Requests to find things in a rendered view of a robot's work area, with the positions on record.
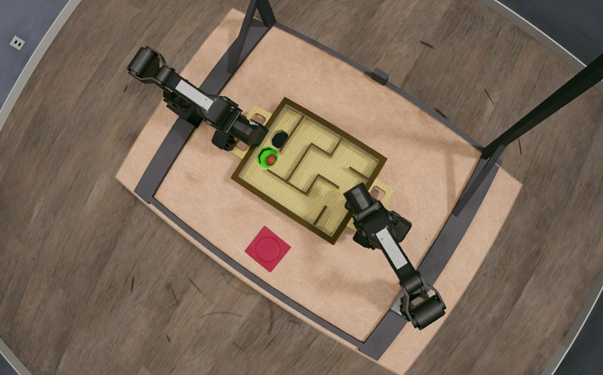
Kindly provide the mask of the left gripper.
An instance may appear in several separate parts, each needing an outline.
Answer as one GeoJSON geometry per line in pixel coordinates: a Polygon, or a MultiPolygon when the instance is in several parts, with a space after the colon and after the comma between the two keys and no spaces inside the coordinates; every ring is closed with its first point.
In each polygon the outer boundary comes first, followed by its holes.
{"type": "MultiPolygon", "coordinates": [[[[345,207],[345,209],[347,209],[348,211],[353,213],[353,211],[347,201],[346,201],[344,207],[345,207]]],[[[412,227],[412,223],[410,221],[408,221],[407,219],[405,219],[404,217],[401,217],[401,215],[399,215],[394,210],[388,211],[388,212],[389,212],[389,215],[391,215],[393,222],[394,222],[393,227],[394,227],[395,233],[396,233],[395,239],[398,241],[398,243],[401,243],[401,242],[403,242],[404,237],[406,237],[406,235],[408,235],[408,232],[410,231],[410,229],[412,227]]]]}

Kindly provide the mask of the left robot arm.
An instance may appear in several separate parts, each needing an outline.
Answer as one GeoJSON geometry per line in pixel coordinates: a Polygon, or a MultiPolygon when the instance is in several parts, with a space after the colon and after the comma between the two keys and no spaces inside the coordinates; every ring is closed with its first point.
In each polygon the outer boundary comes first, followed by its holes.
{"type": "Polygon", "coordinates": [[[400,297],[400,313],[412,322],[415,329],[422,330],[445,315],[444,300],[436,288],[425,283],[420,271],[415,270],[398,244],[393,219],[382,202],[374,202],[363,181],[356,186],[343,194],[356,214],[352,216],[357,230],[353,240],[365,248],[382,250],[404,292],[400,297]],[[421,289],[423,285],[435,291],[436,295],[429,297],[427,291],[421,289]]]}

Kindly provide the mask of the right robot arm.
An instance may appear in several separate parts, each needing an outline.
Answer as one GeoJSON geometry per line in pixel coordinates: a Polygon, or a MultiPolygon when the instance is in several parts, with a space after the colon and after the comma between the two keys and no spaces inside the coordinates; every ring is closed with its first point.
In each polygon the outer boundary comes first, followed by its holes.
{"type": "Polygon", "coordinates": [[[233,150],[237,143],[235,138],[251,146],[260,135],[261,127],[241,116],[243,110],[238,108],[238,104],[227,96],[204,93],[177,74],[173,67],[166,64],[165,58],[149,46],[138,50],[127,70],[128,74],[142,83],[154,83],[160,87],[165,98],[163,101],[174,108],[187,113],[194,105],[204,122],[216,129],[212,144],[224,151],[233,150]],[[231,107],[234,109],[231,110],[231,107]]]}

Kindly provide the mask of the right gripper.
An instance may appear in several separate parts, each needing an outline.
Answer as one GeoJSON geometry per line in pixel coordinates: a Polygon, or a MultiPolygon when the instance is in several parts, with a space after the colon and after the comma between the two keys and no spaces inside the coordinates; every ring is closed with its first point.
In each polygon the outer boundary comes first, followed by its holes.
{"type": "MultiPolygon", "coordinates": [[[[244,116],[243,114],[241,114],[241,116],[244,116]]],[[[244,116],[245,118],[247,118],[246,116],[244,116]]],[[[269,132],[268,128],[265,127],[264,125],[260,124],[259,122],[254,121],[253,119],[250,119],[250,121],[254,122],[256,125],[260,126],[261,129],[261,133],[258,137],[258,139],[256,140],[256,142],[253,143],[254,147],[260,147],[262,141],[264,140],[264,138],[266,137],[267,133],[269,132]]]]}

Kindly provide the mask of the wooden maze board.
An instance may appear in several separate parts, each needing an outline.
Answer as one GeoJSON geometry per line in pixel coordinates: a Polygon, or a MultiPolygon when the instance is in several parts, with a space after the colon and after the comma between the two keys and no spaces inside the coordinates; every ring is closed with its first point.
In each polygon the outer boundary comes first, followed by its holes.
{"type": "Polygon", "coordinates": [[[363,181],[386,207],[394,191],[377,177],[388,158],[286,97],[273,114],[254,105],[246,117],[256,116],[269,132],[244,152],[235,138],[233,181],[332,245],[346,226],[357,231],[344,192],[363,181]]]}

